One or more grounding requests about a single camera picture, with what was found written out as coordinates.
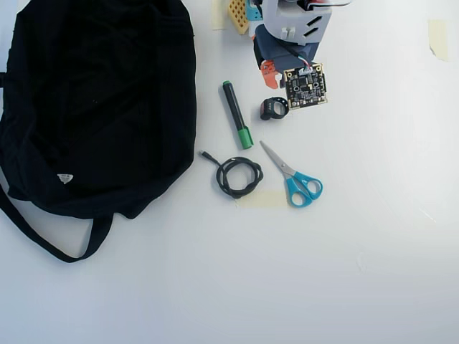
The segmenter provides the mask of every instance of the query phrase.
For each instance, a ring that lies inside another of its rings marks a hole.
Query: black fabric bag
[[[94,219],[86,253],[41,238],[3,191],[1,209],[57,258],[90,257],[114,213],[135,218],[190,167],[195,69],[180,0],[32,0],[0,75],[0,165],[10,197]]]

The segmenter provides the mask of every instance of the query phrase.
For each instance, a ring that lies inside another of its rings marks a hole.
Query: yellow pegboard
[[[245,34],[249,29],[249,21],[245,15],[245,0],[231,0],[228,15],[239,34]]]

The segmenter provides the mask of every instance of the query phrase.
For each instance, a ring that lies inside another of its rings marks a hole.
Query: bag strap
[[[105,238],[110,231],[113,215],[102,217],[93,220],[93,227],[91,228],[91,235],[89,238],[89,244],[87,245],[86,252],[80,258],[74,258],[66,255],[58,248],[51,245],[49,242],[41,238],[33,228],[27,223],[27,221],[18,212],[13,203],[9,200],[3,189],[0,187],[0,208],[4,213],[13,221],[14,224],[24,233],[29,239],[36,244],[40,245],[43,249],[46,249],[50,254],[66,263],[74,263],[79,260],[84,260],[91,257],[103,243]]]

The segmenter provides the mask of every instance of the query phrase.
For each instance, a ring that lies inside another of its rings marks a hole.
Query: scissors
[[[284,173],[285,181],[288,187],[288,198],[292,206],[296,208],[303,208],[310,205],[313,203],[313,201],[321,196],[323,190],[321,181],[316,178],[305,176],[304,174],[293,170],[276,153],[274,153],[274,151],[269,148],[266,143],[263,141],[260,141],[260,143],[261,146],[265,149],[266,153]],[[312,190],[309,189],[311,183],[316,186],[316,192],[312,192]],[[297,194],[301,196],[303,203],[298,204],[294,202],[293,196]]]

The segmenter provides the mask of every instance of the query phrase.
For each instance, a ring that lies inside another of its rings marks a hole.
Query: circuit board
[[[327,87],[321,63],[313,64],[311,71],[302,67],[286,70],[284,80],[290,110],[327,102]]]

